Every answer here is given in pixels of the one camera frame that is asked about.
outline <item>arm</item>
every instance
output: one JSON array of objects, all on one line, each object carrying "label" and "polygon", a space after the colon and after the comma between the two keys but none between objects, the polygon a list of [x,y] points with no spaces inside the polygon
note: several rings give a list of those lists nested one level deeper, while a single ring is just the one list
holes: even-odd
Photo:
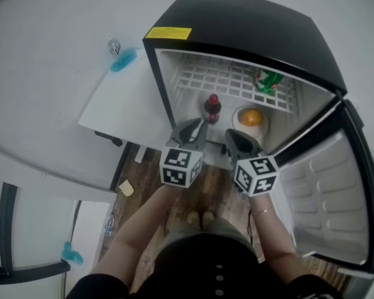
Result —
[{"label": "arm", "polygon": [[103,259],[92,273],[104,273],[120,279],[129,289],[138,261],[181,189],[161,186],[126,221],[113,239]]},{"label": "arm", "polygon": [[309,271],[297,258],[292,240],[273,208],[270,195],[251,197],[249,201],[263,254],[270,268],[285,284],[308,275]]}]

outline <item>blue object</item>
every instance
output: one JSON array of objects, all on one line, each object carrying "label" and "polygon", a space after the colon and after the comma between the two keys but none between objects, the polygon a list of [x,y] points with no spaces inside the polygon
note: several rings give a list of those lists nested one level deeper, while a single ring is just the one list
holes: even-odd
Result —
[{"label": "blue object", "polygon": [[129,64],[133,62],[136,56],[137,56],[136,49],[134,49],[133,47],[122,50],[118,56],[118,60],[116,60],[111,65],[111,71],[119,72],[123,70],[125,67],[127,67]]},{"label": "blue object", "polygon": [[76,251],[72,250],[72,246],[69,242],[64,244],[64,250],[61,253],[61,258],[66,261],[71,261],[77,265],[83,264],[83,257]]}]

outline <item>bracelet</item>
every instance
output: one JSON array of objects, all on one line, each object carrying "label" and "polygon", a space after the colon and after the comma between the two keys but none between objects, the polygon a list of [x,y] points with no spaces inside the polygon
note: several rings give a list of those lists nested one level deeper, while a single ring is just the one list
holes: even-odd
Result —
[{"label": "bracelet", "polygon": [[266,208],[264,209],[263,211],[260,211],[260,212],[255,212],[254,214],[252,214],[252,216],[256,216],[256,215],[260,215],[260,214],[263,214],[264,212],[268,212],[269,210],[271,210],[273,208],[273,206],[270,206],[269,208]]}]

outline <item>yellow warning label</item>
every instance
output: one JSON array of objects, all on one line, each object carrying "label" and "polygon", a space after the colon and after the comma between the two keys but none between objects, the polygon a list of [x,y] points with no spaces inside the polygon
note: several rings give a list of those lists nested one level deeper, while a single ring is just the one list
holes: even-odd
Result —
[{"label": "yellow warning label", "polygon": [[189,27],[153,27],[145,36],[151,39],[187,40],[192,28]]}]

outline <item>red bottle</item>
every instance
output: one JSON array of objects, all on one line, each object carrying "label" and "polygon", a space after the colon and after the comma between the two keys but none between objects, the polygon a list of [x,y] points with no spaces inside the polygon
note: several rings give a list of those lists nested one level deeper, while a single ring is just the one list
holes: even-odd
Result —
[{"label": "red bottle", "polygon": [[220,110],[222,105],[219,102],[219,98],[216,94],[211,94],[204,104],[206,113],[206,120],[209,124],[215,124],[219,120]]}]

